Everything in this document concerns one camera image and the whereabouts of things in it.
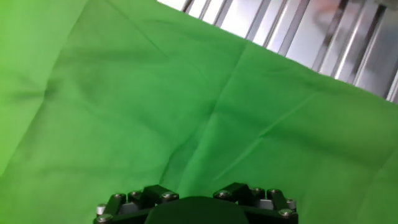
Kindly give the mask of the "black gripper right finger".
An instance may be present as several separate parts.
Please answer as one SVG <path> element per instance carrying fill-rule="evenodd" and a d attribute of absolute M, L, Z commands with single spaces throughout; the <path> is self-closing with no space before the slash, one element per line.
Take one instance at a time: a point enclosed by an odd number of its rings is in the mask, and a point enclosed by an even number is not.
<path fill-rule="evenodd" d="M 243 212 L 249 224 L 298 224 L 295 200 L 279 189 L 251 188 L 234 182 L 213 193 L 213 198 L 231 202 Z"/>

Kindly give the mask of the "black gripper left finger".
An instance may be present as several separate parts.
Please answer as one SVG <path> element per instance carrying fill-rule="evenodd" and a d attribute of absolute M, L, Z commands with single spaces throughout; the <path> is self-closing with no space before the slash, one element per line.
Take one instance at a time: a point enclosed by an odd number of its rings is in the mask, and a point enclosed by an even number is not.
<path fill-rule="evenodd" d="M 160 185 L 151 185 L 127 194 L 116 193 L 96 208 L 93 224 L 145 224 L 157 205 L 173 202 L 179 194 Z"/>

